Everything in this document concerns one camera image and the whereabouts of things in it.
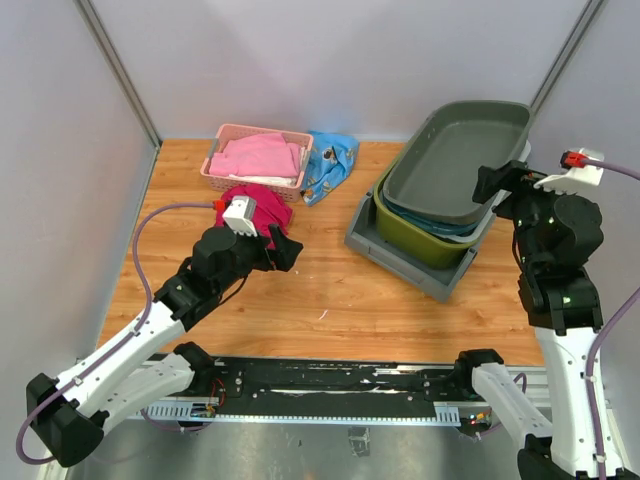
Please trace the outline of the dark grey plastic tub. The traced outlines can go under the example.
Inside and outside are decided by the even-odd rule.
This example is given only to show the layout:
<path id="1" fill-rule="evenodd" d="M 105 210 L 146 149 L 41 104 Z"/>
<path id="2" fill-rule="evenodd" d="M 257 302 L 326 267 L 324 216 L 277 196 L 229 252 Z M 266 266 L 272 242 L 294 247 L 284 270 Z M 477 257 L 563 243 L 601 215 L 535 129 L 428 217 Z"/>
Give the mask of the dark grey plastic tub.
<path id="1" fill-rule="evenodd" d="M 529 106 L 466 100 L 436 109 L 406 144 L 383 184 L 387 200 L 429 220 L 477 222 L 486 203 L 472 200 L 480 166 L 519 158 L 532 124 Z"/>

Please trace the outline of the white perforated plastic basket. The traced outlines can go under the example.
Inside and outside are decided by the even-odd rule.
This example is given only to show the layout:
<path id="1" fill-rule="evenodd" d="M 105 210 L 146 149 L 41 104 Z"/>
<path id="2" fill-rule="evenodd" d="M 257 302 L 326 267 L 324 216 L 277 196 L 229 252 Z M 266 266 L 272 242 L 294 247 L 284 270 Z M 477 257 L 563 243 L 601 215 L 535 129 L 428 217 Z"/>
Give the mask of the white perforated plastic basket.
<path id="1" fill-rule="evenodd" d="M 481 220 L 477 223 L 477 225 L 472 230 L 470 230 L 466 234 L 464 235 L 436 234 L 436 237 L 442 240 L 446 240 L 448 242 L 457 243 L 457 244 L 465 244 L 465 243 L 475 244 L 480 239 L 480 237 L 485 233 L 485 231 L 490 228 L 492 222 L 494 221 L 495 214 L 493 212 L 493 209 L 509 195 L 510 193 L 505 190 L 499 191 L 494 197 L 493 202 L 490 204 L 489 208 L 487 209 L 487 211 L 485 212 Z"/>

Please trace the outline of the teal translucent perforated basket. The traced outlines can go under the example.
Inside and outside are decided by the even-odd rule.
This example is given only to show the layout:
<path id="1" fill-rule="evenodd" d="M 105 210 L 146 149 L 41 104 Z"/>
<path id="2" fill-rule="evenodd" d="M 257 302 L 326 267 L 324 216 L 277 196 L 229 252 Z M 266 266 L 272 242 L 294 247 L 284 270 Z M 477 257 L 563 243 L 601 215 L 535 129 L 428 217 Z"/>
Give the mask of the teal translucent perforated basket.
<path id="1" fill-rule="evenodd" d="M 456 225 L 442 221 L 429 220 L 426 217 L 413 213 L 408 209 L 395 205 L 391 201 L 387 200 L 384 194 L 380 195 L 380 199 L 388 210 L 414 226 L 432 234 L 467 236 L 470 235 L 471 232 L 479 225 L 479 221 L 471 224 Z"/>

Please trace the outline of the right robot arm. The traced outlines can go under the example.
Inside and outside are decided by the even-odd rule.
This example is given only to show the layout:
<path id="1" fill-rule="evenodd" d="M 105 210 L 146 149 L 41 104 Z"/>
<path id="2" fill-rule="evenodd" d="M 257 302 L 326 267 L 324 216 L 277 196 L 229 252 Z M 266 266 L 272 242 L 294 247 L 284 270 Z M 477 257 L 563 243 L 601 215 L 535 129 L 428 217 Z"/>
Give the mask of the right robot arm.
<path id="1" fill-rule="evenodd" d="M 508 196 L 495 213 L 512 221 L 519 297 L 541 347 L 551 402 L 545 417 L 491 349 L 456 361 L 455 392 L 480 397 L 518 448 L 523 479 L 636 479 L 611 436 L 601 380 L 600 347 L 630 309 L 629 298 L 609 321 L 585 265 L 604 240 L 602 214 L 591 200 L 559 186 L 559 175 L 519 161 L 482 166 L 473 193 L 484 203 Z"/>

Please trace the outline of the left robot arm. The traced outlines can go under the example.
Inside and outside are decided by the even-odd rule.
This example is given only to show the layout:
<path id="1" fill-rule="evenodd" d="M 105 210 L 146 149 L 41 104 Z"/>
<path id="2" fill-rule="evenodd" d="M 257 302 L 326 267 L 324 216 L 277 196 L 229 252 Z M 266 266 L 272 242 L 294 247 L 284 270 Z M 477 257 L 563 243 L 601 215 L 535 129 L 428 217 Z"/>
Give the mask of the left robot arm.
<path id="1" fill-rule="evenodd" d="M 205 352 L 181 346 L 149 372 L 139 366 L 160 347 L 191 330 L 237 294 L 254 270 L 289 271 L 303 249 L 276 225 L 264 237 L 211 227 L 177 272 L 152 293 L 144 309 L 107 343 L 72 367 L 26 386 L 27 417 L 49 460 L 74 466 L 132 413 L 170 393 L 200 396 L 214 383 Z"/>

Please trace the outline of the magenta crumpled cloth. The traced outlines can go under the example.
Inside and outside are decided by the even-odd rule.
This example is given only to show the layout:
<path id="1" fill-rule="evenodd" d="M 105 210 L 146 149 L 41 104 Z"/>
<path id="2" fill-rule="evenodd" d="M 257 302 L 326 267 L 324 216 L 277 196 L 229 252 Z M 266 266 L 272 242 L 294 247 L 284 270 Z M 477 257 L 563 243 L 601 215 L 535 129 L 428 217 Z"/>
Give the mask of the magenta crumpled cloth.
<path id="1" fill-rule="evenodd" d="M 231 238 L 235 234 L 223 220 L 223 213 L 228 207 L 231 199 L 237 195 L 245 195 L 256 201 L 256 209 L 253 216 L 253 223 L 258 231 L 265 237 L 271 239 L 269 226 L 271 224 L 278 225 L 287 235 L 287 228 L 291 222 L 293 210 L 284 202 L 284 200 L 276 193 L 265 186 L 258 184 L 249 184 L 244 186 L 236 186 L 222 194 L 217 206 L 221 206 L 222 202 L 225 206 L 216 213 L 215 224 L 207 230 L 206 235 L 211 236 L 213 231 L 220 233 L 225 230 L 223 236 Z"/>

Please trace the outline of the pink plastic basket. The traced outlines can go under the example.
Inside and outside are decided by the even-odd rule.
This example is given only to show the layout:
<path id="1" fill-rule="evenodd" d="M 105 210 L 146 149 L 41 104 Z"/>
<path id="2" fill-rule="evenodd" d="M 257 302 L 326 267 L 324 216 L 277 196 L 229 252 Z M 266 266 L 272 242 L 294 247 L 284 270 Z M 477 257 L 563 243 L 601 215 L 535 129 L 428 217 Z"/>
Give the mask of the pink plastic basket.
<path id="1" fill-rule="evenodd" d="M 296 202 L 312 146 L 313 136 L 307 133 L 224 124 L 200 173 L 215 190 L 257 184 Z"/>

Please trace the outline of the white folded cloth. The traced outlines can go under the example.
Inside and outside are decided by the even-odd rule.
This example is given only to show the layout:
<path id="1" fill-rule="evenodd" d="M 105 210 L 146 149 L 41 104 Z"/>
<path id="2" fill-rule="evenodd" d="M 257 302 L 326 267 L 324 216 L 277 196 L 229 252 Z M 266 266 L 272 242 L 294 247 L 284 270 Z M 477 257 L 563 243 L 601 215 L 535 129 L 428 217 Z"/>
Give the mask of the white folded cloth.
<path id="1" fill-rule="evenodd" d="M 297 183 L 307 150 L 293 144 L 249 150 L 229 156 L 230 177 L 254 183 L 291 187 Z"/>

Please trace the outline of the grey plastic tray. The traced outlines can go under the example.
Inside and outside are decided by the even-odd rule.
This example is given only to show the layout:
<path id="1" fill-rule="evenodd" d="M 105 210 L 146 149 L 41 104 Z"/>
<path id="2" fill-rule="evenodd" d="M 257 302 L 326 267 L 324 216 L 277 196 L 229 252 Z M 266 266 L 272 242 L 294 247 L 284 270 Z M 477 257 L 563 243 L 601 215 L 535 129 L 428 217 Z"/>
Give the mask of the grey plastic tray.
<path id="1" fill-rule="evenodd" d="M 376 229 L 376 213 L 373 193 L 368 191 L 346 230 L 344 244 L 437 302 L 446 303 L 474 262 L 478 250 L 469 248 L 453 267 L 443 270 L 428 267 L 382 239 Z"/>

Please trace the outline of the olive green plastic tub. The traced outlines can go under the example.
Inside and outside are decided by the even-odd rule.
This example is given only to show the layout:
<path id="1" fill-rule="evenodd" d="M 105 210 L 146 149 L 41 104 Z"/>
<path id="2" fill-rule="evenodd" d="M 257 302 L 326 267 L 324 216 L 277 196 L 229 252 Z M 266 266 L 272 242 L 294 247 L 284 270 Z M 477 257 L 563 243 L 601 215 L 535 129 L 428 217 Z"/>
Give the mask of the olive green plastic tub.
<path id="1" fill-rule="evenodd" d="M 373 187 L 376 207 L 376 230 L 383 240 L 409 254 L 430 268 L 443 270 L 457 264 L 480 240 L 453 243 L 421 230 L 387 208 L 382 201 L 382 186 L 392 167 L 389 166 Z"/>

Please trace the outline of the pink folded cloth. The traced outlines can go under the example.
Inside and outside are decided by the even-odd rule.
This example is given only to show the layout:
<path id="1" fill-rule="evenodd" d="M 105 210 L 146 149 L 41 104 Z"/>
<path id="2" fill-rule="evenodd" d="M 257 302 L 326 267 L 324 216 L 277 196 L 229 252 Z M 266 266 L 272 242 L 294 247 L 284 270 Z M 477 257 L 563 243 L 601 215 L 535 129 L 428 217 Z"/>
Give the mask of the pink folded cloth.
<path id="1" fill-rule="evenodd" d="M 223 177 L 297 177 L 300 147 L 286 142 L 281 133 L 230 140 L 221 152 L 213 154 L 208 173 Z"/>

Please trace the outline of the blue patterned cloth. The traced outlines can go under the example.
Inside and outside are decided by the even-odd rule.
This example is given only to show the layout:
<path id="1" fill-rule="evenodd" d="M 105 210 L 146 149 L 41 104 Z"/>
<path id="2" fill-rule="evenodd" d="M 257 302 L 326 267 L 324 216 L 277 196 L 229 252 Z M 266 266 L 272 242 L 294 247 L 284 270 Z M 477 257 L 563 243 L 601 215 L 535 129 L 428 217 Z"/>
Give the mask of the blue patterned cloth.
<path id="1" fill-rule="evenodd" d="M 302 199 L 311 207 L 335 190 L 353 171 L 359 142 L 352 136 L 310 131 L 313 145 L 302 183 Z"/>

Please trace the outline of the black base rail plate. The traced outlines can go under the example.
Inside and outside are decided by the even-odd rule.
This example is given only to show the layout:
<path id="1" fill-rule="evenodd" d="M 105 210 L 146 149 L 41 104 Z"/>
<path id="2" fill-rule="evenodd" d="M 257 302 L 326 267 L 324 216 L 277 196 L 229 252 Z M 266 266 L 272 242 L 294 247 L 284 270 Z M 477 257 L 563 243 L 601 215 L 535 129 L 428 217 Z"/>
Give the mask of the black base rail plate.
<path id="1" fill-rule="evenodd" d="M 479 402 L 458 364 L 218 357 L 174 394 L 211 403 L 214 416 L 363 421 L 427 418 L 438 402 Z"/>

